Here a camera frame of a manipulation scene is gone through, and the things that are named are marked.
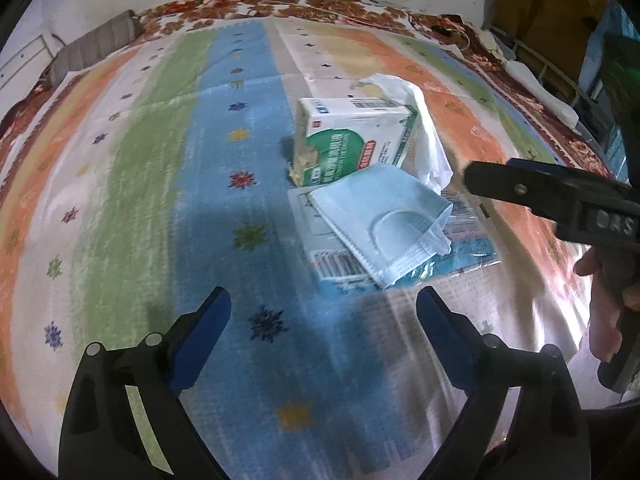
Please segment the person right hand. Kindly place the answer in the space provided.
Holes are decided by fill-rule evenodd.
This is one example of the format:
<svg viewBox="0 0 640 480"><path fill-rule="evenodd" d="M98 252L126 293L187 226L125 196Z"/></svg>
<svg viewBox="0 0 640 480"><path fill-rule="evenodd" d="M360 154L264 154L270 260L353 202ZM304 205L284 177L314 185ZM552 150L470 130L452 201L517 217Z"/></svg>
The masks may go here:
<svg viewBox="0 0 640 480"><path fill-rule="evenodd" d="M574 265L574 273L584 278L590 276L590 320L588 328L589 348L592 355L608 363L622 345L623 337L617 329L620 306L606 290L602 280L602 269L596 250L590 248Z"/></svg>

